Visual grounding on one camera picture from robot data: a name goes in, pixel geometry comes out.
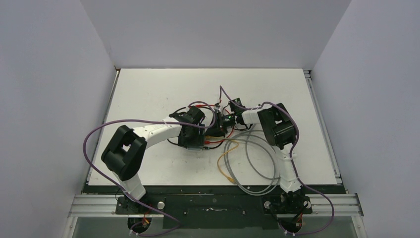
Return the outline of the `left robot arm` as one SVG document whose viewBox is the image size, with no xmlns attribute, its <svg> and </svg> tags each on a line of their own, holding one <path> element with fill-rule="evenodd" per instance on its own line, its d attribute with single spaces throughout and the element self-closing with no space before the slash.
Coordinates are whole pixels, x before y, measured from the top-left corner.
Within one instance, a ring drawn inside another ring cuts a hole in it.
<svg viewBox="0 0 420 238">
<path fill-rule="evenodd" d="M 128 207 L 137 214 L 148 206 L 146 190 L 139 170 L 145 151 L 170 138 L 177 138 L 177 146 L 201 150 L 205 140 L 204 112 L 192 106 L 183 113 L 172 113 L 158 122 L 143 127 L 120 126 L 101 155 L 101 160 L 113 172 L 129 198 Z"/>
</svg>

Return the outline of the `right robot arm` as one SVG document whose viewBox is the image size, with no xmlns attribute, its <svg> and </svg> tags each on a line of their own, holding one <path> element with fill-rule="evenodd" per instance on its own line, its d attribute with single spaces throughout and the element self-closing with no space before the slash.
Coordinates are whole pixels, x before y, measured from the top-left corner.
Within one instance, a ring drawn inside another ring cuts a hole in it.
<svg viewBox="0 0 420 238">
<path fill-rule="evenodd" d="M 230 100 L 229 105 L 232 112 L 237 117 L 240 124 L 252 128 L 259 124 L 265 138 L 263 139 L 269 144 L 277 159 L 273 159 L 274 166 L 273 177 L 268 178 L 270 185 L 261 191 L 251 191 L 244 187 L 235 177 L 231 169 L 228 159 L 228 153 L 231 143 L 237 143 L 239 137 L 251 137 L 252 133 L 240 133 L 231 139 L 225 145 L 221 158 L 224 159 L 228 174 L 225 177 L 233 184 L 236 184 L 246 194 L 252 196 L 263 196 L 272 192 L 276 187 L 280 187 L 284 194 L 280 198 L 280 206 L 286 212 L 293 212 L 300 204 L 303 208 L 309 205 L 302 187 L 305 186 L 300 180 L 295 162 L 293 160 L 293 149 L 299 140 L 299 130 L 295 121 L 290 117 L 282 103 L 270 104 L 270 108 L 263 109 L 262 106 L 256 108 L 245 108 L 239 99 Z"/>
</svg>

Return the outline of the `white network switch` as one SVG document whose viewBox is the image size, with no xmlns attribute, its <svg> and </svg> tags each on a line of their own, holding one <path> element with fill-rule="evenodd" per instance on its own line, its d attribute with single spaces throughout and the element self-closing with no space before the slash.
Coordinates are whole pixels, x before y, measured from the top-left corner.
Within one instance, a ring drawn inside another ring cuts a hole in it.
<svg viewBox="0 0 420 238">
<path fill-rule="evenodd" d="M 187 150 L 190 150 L 190 151 L 202 151 L 203 150 L 203 147 L 193 146 L 193 147 L 188 147 Z"/>
</svg>

